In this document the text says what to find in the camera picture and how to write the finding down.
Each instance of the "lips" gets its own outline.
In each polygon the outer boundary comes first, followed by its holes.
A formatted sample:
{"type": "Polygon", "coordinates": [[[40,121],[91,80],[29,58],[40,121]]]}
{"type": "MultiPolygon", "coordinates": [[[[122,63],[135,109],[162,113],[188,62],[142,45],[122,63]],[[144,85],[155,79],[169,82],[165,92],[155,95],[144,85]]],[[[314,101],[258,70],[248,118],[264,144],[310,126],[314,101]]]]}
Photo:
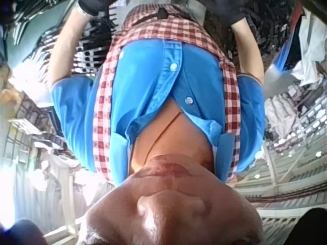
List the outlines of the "lips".
{"type": "Polygon", "coordinates": [[[176,178],[180,177],[190,177],[192,176],[190,172],[183,166],[176,163],[161,163],[155,167],[150,168],[146,173],[142,174],[140,177],[158,176],[166,177],[172,176],[176,178]]]}

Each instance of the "checkered cloth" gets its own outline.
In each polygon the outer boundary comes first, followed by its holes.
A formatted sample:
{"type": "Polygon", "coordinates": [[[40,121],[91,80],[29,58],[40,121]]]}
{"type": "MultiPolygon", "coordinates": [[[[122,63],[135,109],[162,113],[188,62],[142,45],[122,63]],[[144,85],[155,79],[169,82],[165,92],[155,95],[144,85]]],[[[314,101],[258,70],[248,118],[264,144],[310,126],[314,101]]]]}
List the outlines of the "checkered cloth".
{"type": "Polygon", "coordinates": [[[121,49],[135,40],[169,39],[201,47],[219,58],[225,89],[225,131],[233,133],[235,147],[229,179],[235,174],[240,158],[241,102],[234,65],[225,57],[209,34],[194,21],[183,18],[177,5],[146,4],[135,7],[127,16],[123,29],[116,33],[103,64],[93,120],[93,154],[95,167],[112,183],[109,163],[110,115],[113,79],[121,49]],[[157,19],[159,8],[169,13],[167,19],[157,19]]]}

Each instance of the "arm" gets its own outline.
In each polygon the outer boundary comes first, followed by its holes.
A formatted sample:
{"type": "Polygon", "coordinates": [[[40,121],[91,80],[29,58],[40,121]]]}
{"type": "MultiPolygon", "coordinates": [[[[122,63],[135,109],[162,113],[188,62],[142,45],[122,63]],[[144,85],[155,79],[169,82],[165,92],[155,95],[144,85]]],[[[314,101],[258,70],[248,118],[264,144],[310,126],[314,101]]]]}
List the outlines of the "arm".
{"type": "Polygon", "coordinates": [[[241,72],[254,76],[263,84],[265,76],[264,65],[258,44],[246,18],[236,22],[231,28],[236,38],[241,72]]]}
{"type": "Polygon", "coordinates": [[[52,88],[56,82],[71,76],[77,43],[92,16],[75,7],[64,25],[54,46],[48,71],[48,83],[52,88]]]}

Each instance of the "black glove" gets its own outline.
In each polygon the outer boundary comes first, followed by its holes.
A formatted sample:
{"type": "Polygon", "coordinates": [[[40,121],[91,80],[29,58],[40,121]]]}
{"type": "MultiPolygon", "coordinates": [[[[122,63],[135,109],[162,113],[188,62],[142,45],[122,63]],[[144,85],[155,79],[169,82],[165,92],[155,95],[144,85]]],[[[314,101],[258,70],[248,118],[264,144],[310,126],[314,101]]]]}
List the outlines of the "black glove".
{"type": "Polygon", "coordinates": [[[79,0],[81,9],[92,16],[97,16],[100,11],[108,11],[110,0],[79,0]]]}
{"type": "Polygon", "coordinates": [[[209,11],[214,12],[224,27],[243,19],[246,15],[241,11],[247,0],[198,0],[209,11]]]}

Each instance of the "white button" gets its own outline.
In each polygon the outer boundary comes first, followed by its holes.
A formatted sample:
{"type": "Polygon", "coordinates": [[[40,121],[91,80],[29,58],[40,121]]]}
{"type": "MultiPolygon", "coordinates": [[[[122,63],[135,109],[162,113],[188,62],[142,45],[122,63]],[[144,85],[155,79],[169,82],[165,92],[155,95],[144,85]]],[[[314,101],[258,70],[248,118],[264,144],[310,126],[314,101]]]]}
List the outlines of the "white button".
{"type": "Polygon", "coordinates": [[[176,70],[177,69],[177,64],[173,63],[170,65],[170,70],[176,70]]]}
{"type": "Polygon", "coordinates": [[[185,103],[188,104],[188,105],[192,105],[193,104],[193,99],[191,97],[187,97],[185,99],[185,103]]]}

